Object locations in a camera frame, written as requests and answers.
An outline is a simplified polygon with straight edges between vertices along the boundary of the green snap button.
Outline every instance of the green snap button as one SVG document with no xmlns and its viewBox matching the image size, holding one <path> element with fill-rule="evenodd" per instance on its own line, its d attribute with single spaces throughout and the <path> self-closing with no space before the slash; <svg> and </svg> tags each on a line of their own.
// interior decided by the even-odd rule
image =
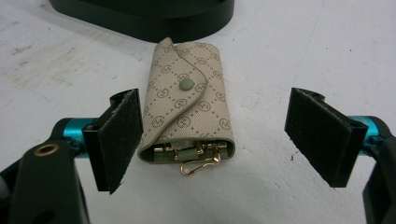
<svg viewBox="0 0 396 224">
<path fill-rule="evenodd" d="M 192 81 L 191 78 L 184 78 L 178 83 L 178 86 L 180 87 L 181 90 L 183 91 L 189 91 L 194 87 L 195 83 Z"/>
</svg>

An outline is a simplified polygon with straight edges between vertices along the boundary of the beige monogram wallet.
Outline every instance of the beige monogram wallet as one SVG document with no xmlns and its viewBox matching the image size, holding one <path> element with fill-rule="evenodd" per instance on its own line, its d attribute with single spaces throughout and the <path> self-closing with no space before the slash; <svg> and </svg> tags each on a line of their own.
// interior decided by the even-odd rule
<svg viewBox="0 0 396 224">
<path fill-rule="evenodd" d="M 183 162 L 184 175 L 233 156 L 233 131 L 216 47 L 193 42 L 174 46 L 170 38 L 157 45 L 143 127 L 139 158 L 150 163 Z M 202 164 L 195 169 L 186 167 L 198 162 Z"/>
</svg>

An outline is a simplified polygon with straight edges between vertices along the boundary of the metal clasp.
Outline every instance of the metal clasp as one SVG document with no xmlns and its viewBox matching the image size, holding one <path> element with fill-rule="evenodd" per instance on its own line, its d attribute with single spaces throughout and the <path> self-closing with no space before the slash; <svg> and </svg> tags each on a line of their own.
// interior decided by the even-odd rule
<svg viewBox="0 0 396 224">
<path fill-rule="evenodd" d="M 213 156 L 212 158 L 209 159 L 205 159 L 205 160 L 201 160 L 201 161 L 187 161 L 184 162 L 181 167 L 180 167 L 180 171 L 183 175 L 193 175 L 195 172 L 205 168 L 206 166 L 210 166 L 210 165 L 218 165 L 221 161 L 221 155 L 220 152 L 218 150 L 218 147 L 216 146 L 216 150 L 213 151 Z M 186 166 L 193 164 L 193 163 L 200 163 L 200 162 L 205 162 L 205 164 L 198 166 L 197 168 L 191 170 L 191 171 L 186 171 Z"/>
</svg>

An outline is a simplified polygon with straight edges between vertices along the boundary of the black rubber pad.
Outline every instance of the black rubber pad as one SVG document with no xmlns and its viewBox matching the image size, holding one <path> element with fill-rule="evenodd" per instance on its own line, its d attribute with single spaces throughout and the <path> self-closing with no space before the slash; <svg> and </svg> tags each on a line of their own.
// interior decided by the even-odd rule
<svg viewBox="0 0 396 224">
<path fill-rule="evenodd" d="M 285 131 L 333 188 L 344 188 L 368 127 L 324 103 L 324 96 L 292 88 Z"/>
<path fill-rule="evenodd" d="M 83 129 L 98 190 L 113 193 L 128 168 L 143 132 L 138 90 L 110 98 L 110 108 Z"/>
</svg>

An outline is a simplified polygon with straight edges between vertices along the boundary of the white tabletop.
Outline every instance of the white tabletop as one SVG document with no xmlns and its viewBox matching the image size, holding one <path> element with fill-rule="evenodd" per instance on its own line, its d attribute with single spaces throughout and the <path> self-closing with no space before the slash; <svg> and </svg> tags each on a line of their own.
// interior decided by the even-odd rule
<svg viewBox="0 0 396 224">
<path fill-rule="evenodd" d="M 91 222 L 364 223 L 374 160 L 359 157 L 347 188 L 330 188 L 284 125 L 298 87 L 396 132 L 395 11 L 392 0 L 235 1 L 231 22 L 197 40 L 221 52 L 235 156 L 191 177 L 134 156 L 111 196 L 96 190 L 90 162 L 76 160 Z M 114 93 L 138 88 L 143 106 L 154 47 L 62 15 L 48 0 L 2 1 L 0 170 L 59 119 L 99 117 Z"/>
</svg>

